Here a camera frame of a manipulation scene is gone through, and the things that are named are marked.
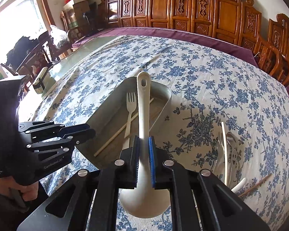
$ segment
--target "chopstick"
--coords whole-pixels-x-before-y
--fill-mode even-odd
[[[138,112],[131,118],[131,122],[138,116]],[[125,123],[98,151],[95,152],[94,157],[97,157],[100,152],[102,152],[125,128]]]
[[[227,152],[227,140],[226,140],[226,133],[225,133],[225,125],[222,122],[222,131],[223,131],[223,141],[224,141],[224,154],[225,154],[225,179],[224,184],[228,186],[228,152]]]
[[[267,175],[264,177],[260,182],[258,182],[255,186],[252,186],[250,189],[246,190],[244,193],[240,194],[239,197],[243,197],[244,195],[248,194],[253,189],[259,187],[262,183],[264,183],[272,174]]]

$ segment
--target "blue floral pattern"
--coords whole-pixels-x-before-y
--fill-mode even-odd
[[[172,111],[156,144],[186,169],[212,169],[221,122],[238,140],[230,187],[239,193],[273,174],[243,200],[272,230],[289,215],[289,97],[283,85],[258,68],[223,52],[183,41],[120,36],[71,68],[47,94],[34,120],[66,126],[86,122],[125,78],[147,71],[173,92]],[[96,170],[78,150],[68,166],[41,182],[53,193],[78,169]],[[224,171],[216,173],[223,178]],[[138,219],[118,205],[117,230],[172,230],[171,210]]]

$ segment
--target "rectangular container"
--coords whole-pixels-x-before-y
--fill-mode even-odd
[[[77,145],[77,149],[98,169],[108,166],[118,159],[124,144],[125,129],[96,157],[99,150],[126,122],[129,115],[126,109],[126,93],[135,93],[138,112],[138,96],[136,77],[125,79],[102,103],[102,105],[87,120],[87,124],[95,129],[96,136],[86,143]],[[150,135],[156,135],[162,127],[171,107],[172,92],[166,85],[151,81],[150,99]],[[131,123],[130,147],[133,146],[134,136],[139,133],[139,118]]]

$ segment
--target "metal fork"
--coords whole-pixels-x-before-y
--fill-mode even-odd
[[[137,101],[135,93],[126,93],[126,108],[129,112],[129,116],[127,118],[126,129],[124,134],[124,139],[128,137],[131,133],[131,118],[132,113],[136,110]],[[129,138],[127,138],[123,144],[123,149],[129,148]]]

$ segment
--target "silver bolt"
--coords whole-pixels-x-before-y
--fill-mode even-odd
[[[117,165],[117,166],[124,165],[124,160],[121,160],[121,159],[115,160],[115,165]]]
[[[172,160],[165,160],[165,161],[164,161],[164,164],[165,164],[166,166],[168,166],[168,167],[171,167],[171,166],[174,165],[174,161],[172,161]]]
[[[79,175],[80,177],[84,177],[84,176],[86,176],[87,174],[88,174],[88,171],[85,170],[85,169],[82,169],[82,170],[78,171],[78,175]]]
[[[202,170],[201,171],[201,174],[203,175],[203,176],[210,176],[210,174],[211,174],[211,172],[209,171],[209,170],[207,170],[207,169],[204,169],[204,170]]]

